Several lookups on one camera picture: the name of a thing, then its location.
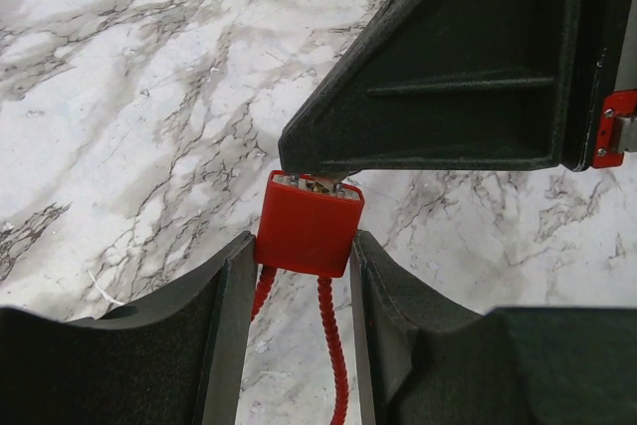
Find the black plastic part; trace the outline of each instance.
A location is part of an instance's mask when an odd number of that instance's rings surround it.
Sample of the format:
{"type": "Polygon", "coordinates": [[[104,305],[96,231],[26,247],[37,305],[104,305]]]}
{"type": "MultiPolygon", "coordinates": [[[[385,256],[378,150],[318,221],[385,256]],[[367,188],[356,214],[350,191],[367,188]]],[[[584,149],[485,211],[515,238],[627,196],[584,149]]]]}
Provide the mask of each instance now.
{"type": "Polygon", "coordinates": [[[593,160],[604,100],[615,91],[637,89],[631,82],[618,83],[624,44],[631,35],[631,4],[633,0],[583,0],[562,156],[562,163],[572,170],[584,170],[593,160]]]}
{"type": "MultiPolygon", "coordinates": [[[[595,2],[587,15],[602,9],[603,0],[595,2]]],[[[546,168],[562,162],[567,117],[565,162],[583,169],[591,158],[588,149],[579,158],[582,125],[589,138],[591,109],[601,108],[606,91],[591,91],[599,58],[586,52],[617,39],[621,50],[623,31],[621,22],[617,32],[599,31],[599,19],[588,19],[578,37],[581,7],[582,0],[388,0],[285,127],[284,169],[546,168]]]]}
{"type": "Polygon", "coordinates": [[[449,301],[369,233],[351,256],[363,425],[637,423],[637,311],[449,301]]]}
{"type": "Polygon", "coordinates": [[[0,310],[0,422],[233,425],[256,282],[244,233],[101,319],[0,310]]]}

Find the red cable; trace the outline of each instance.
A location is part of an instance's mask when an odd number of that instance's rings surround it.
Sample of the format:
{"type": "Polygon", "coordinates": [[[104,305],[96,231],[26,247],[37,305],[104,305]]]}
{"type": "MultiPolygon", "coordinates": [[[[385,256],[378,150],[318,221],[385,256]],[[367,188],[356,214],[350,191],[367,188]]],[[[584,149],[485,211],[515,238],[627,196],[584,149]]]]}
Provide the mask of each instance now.
{"type": "Polygon", "coordinates": [[[252,318],[254,320],[264,302],[268,298],[272,283],[275,281],[275,275],[277,274],[277,268],[271,266],[262,266],[261,275],[259,276],[259,283],[257,284],[257,290],[255,291],[255,301],[252,304],[252,318]]]}
{"type": "Polygon", "coordinates": [[[325,330],[331,368],[334,371],[336,385],[336,403],[330,425],[343,425],[347,416],[347,400],[349,399],[349,385],[347,384],[347,367],[342,353],[342,345],[338,336],[338,325],[334,315],[334,304],[331,300],[331,279],[318,278],[318,306],[320,318],[325,330]]]}

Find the red connector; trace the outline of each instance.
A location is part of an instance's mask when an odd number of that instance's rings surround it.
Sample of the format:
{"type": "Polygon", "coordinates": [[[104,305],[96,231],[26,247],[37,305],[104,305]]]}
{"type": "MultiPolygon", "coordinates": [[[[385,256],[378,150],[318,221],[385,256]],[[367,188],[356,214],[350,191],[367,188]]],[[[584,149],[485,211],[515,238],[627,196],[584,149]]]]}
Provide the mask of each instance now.
{"type": "Polygon", "coordinates": [[[357,188],[322,191],[311,176],[270,175],[257,234],[257,263],[340,278],[358,229],[364,199],[357,188]]]}

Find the marble surface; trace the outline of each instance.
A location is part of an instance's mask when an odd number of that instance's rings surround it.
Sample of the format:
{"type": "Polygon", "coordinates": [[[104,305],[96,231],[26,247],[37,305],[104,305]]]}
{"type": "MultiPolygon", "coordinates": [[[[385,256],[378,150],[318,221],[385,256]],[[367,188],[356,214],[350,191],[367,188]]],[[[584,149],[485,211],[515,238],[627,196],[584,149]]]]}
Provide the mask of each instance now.
{"type": "MultiPolygon", "coordinates": [[[[256,231],[281,128],[382,0],[0,0],[0,304],[98,317],[256,231]]],[[[362,227],[451,299],[637,306],[637,160],[365,172],[362,227]]],[[[347,279],[335,287],[360,423],[347,279]]],[[[251,329],[237,423],[328,423],[311,278],[251,329]]]]}

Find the twisted red wire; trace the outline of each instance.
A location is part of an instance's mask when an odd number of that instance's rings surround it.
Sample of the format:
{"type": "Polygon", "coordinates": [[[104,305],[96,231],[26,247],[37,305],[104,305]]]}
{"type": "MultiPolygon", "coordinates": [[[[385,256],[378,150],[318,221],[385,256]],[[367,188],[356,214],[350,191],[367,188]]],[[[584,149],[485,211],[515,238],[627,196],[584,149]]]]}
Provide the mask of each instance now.
{"type": "Polygon", "coordinates": [[[264,302],[270,294],[272,283],[275,281],[275,275],[277,274],[277,268],[271,266],[262,266],[261,275],[259,276],[259,283],[257,284],[257,290],[255,291],[255,301],[252,303],[252,318],[254,320],[264,302]]]}
{"type": "Polygon", "coordinates": [[[336,403],[330,425],[343,425],[347,416],[347,400],[349,399],[349,385],[347,384],[347,367],[342,353],[342,345],[338,336],[338,325],[334,315],[334,304],[331,299],[331,279],[318,278],[318,306],[322,327],[325,330],[331,368],[334,372],[336,386],[336,403]]]}

